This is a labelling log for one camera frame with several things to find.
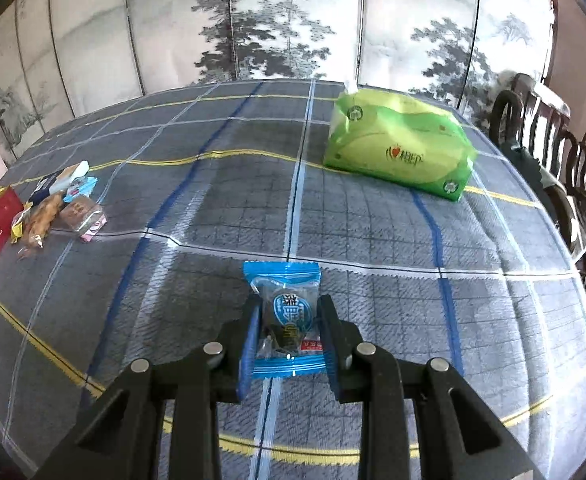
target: silver rivet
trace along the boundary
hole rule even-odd
[[[436,372],[445,372],[448,370],[448,361],[442,357],[435,357],[431,360],[431,368]]]
[[[221,354],[224,350],[224,346],[222,343],[218,343],[217,341],[211,341],[210,343],[206,343],[204,345],[204,353],[209,355],[218,355]]]
[[[135,361],[131,363],[131,370],[140,374],[146,372],[149,366],[150,363],[146,359],[135,359]]]
[[[375,345],[368,342],[360,343],[356,349],[358,354],[361,355],[373,355],[375,353]]]

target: gray plaid tablecloth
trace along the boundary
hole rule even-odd
[[[321,292],[365,339],[451,361],[548,478],[580,464],[586,297],[548,216],[459,116],[480,155],[458,203],[322,168],[340,90],[161,92],[57,128],[9,170],[25,199],[36,177],[86,159],[109,218],[88,244],[56,228],[37,257],[0,257],[0,438],[26,470],[132,359],[180,358],[235,319],[244,260],[287,256],[320,263]],[[324,374],[256,380],[220,409],[224,478],[355,478],[360,416]],[[419,478],[413,421],[409,434]]]

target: yellow stripe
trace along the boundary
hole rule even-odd
[[[105,162],[103,164],[98,164],[97,166],[93,166],[89,171],[98,171],[103,170],[104,168],[110,168],[111,166],[117,166],[122,163],[132,164],[134,166],[183,166],[186,164],[191,164],[196,160],[206,160],[207,158],[225,158],[227,156],[237,156],[237,155],[258,155],[258,156],[268,156],[271,158],[279,158],[281,160],[287,160],[289,162],[297,162],[297,158],[288,156],[288,155],[280,155],[279,153],[273,152],[265,152],[264,150],[249,150],[249,149],[240,149],[240,150],[223,150],[223,151],[212,151],[212,152],[205,152],[200,153],[199,155],[188,156],[186,158],[175,158],[173,160],[141,160],[141,159],[132,159],[127,160],[125,158],[118,158],[116,160],[110,160],[109,162]],[[336,170],[334,168],[329,168],[327,166],[323,166],[322,164],[316,164],[314,162],[307,162],[305,161],[307,166],[311,168],[318,168],[319,170],[330,171],[331,173],[341,173],[341,174],[349,174],[348,171]],[[36,182],[41,179],[44,175],[36,176],[33,178],[26,178],[19,182],[15,182],[11,184],[11,186],[20,186],[20,184],[26,184],[29,182]],[[535,207],[541,208],[542,206],[538,203],[531,202],[530,200],[522,200],[521,198],[517,198],[515,196],[505,195],[504,193],[497,193],[495,191],[488,191],[485,193],[482,189],[475,187],[475,186],[466,186],[464,188],[469,193],[476,193],[480,195],[492,196],[493,198],[497,198],[499,200],[504,200],[505,202],[511,202],[514,204],[524,205],[527,207]]]
[[[20,334],[26,335],[29,343],[31,343],[37,351],[43,354],[49,361],[51,361],[59,370],[62,371],[73,383],[83,388],[86,388],[89,393],[94,397],[99,397],[105,387],[98,383],[93,378],[88,378],[86,374],[83,374],[69,363],[64,357],[54,351],[49,345],[43,340],[39,339],[35,335],[28,333],[26,327],[18,320],[13,314],[11,314],[5,307],[0,303],[0,314],[4,317]],[[577,373],[575,384],[586,375],[586,367]],[[550,394],[542,397],[537,402],[531,404],[513,413],[503,417],[501,420],[506,427],[513,427],[519,424],[522,420],[529,418],[535,413],[547,410],[550,408],[551,403],[557,397],[560,397],[566,391],[570,391],[570,385],[564,385],[562,391],[559,394]],[[164,417],[163,429],[165,433],[171,433],[173,429],[173,419],[169,416]],[[242,438],[229,434],[221,433],[219,435],[219,446],[220,449],[231,453],[242,454],[245,456],[252,456],[257,446],[254,442],[248,438]],[[359,462],[359,449],[319,449],[311,447],[298,447],[298,446],[281,446],[273,445],[268,448],[271,452],[271,456],[274,460],[279,462],[298,463],[298,464],[309,464],[309,465],[356,465]],[[420,455],[419,446],[417,444],[411,444],[410,455],[412,458],[417,458]]]
[[[118,117],[122,117],[125,115],[134,114],[134,113],[140,112],[142,110],[152,110],[153,108],[161,108],[161,107],[165,107],[165,106],[187,105],[187,104],[193,103],[195,101],[198,101],[201,103],[203,101],[226,101],[226,100],[230,100],[230,99],[246,99],[249,97],[250,98],[252,98],[252,97],[257,97],[257,98],[271,97],[271,98],[282,98],[282,99],[308,99],[308,97],[305,95],[283,95],[283,94],[228,95],[228,96],[219,96],[219,97],[202,97],[201,99],[189,99],[186,101],[171,101],[169,103],[148,105],[148,106],[143,106],[140,108],[134,108],[133,110],[125,110],[123,112],[120,112],[119,114],[113,114],[113,115],[109,115],[106,117],[102,117],[100,119],[96,119],[95,121],[89,121],[87,123],[78,124],[78,126],[74,126],[70,130],[67,130],[66,132],[62,132],[62,133],[59,133],[59,134],[51,137],[51,139],[44,139],[44,140],[41,140],[40,142],[36,142],[35,144],[32,144],[32,148],[36,148],[37,146],[40,146],[40,145],[44,144],[45,142],[49,142],[50,140],[57,139],[58,137],[63,137],[67,134],[70,134],[71,132],[74,132],[75,130],[77,130],[79,128],[84,128],[85,126],[91,126],[92,124],[101,123],[102,121],[109,121],[111,119],[116,119]],[[335,98],[333,98],[333,97],[314,97],[313,100],[314,101],[335,101]]]

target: screw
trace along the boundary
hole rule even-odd
[[[204,353],[209,355],[218,355],[221,354],[224,350],[224,346],[222,343],[218,343],[217,341],[211,341],[204,345]]]
[[[431,368],[436,372],[445,372],[448,370],[448,361],[442,357],[435,357],[431,359]]]
[[[131,363],[131,371],[140,374],[146,372],[149,366],[150,363],[146,359],[135,359],[135,361]]]
[[[373,355],[375,353],[375,345],[368,342],[360,343],[356,350],[361,355]]]

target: green tissue package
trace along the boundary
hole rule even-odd
[[[393,92],[342,92],[324,165],[457,201],[477,151],[451,112]]]

